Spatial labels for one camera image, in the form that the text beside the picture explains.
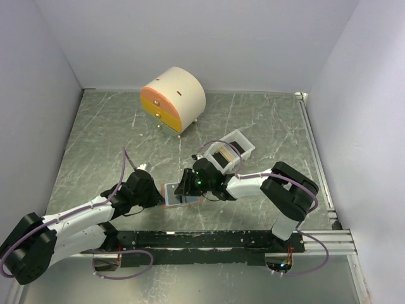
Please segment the pink leather card holder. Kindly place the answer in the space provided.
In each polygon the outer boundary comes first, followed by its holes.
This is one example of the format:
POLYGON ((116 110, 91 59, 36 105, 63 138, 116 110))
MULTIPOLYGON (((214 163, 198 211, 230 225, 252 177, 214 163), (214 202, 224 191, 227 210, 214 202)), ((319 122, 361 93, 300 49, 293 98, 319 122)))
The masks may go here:
POLYGON ((175 190, 179 186, 178 182, 164 183, 161 185, 161 195, 164 198, 165 208, 178 208, 183 206, 198 205, 203 202, 200 196, 176 195, 175 190))

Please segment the white plastic card bin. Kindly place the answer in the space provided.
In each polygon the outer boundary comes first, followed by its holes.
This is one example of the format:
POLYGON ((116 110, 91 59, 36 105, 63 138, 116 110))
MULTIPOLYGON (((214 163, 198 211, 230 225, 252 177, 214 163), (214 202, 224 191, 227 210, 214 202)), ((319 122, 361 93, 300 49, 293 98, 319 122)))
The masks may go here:
POLYGON ((239 130, 235 129, 219 140, 210 142, 203 157, 221 173, 229 174, 240 168, 256 149, 255 145, 239 130))

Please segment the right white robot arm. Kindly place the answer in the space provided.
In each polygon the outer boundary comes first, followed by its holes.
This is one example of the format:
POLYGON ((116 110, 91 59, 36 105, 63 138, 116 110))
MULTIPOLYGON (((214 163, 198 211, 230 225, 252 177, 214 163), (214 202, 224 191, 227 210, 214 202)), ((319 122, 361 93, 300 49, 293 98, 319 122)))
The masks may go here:
POLYGON ((225 174, 201 158, 184 170, 174 195, 198 197, 211 192, 220 201, 267 197, 280 212, 268 243, 272 250, 281 252, 289 246, 291 234, 316 207, 318 191, 314 181, 282 161, 258 173, 225 174))

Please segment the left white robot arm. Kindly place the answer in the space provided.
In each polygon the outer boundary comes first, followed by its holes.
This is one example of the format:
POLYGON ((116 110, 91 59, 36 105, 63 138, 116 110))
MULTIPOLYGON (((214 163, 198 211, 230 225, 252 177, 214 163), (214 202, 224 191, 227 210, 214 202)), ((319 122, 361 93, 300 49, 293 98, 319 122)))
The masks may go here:
POLYGON ((162 202, 151 175, 136 169, 125 182, 78 207, 43 217, 29 213, 1 245, 1 275, 26 285, 77 253, 120 249, 118 230, 111 221, 135 206, 146 209, 162 202))

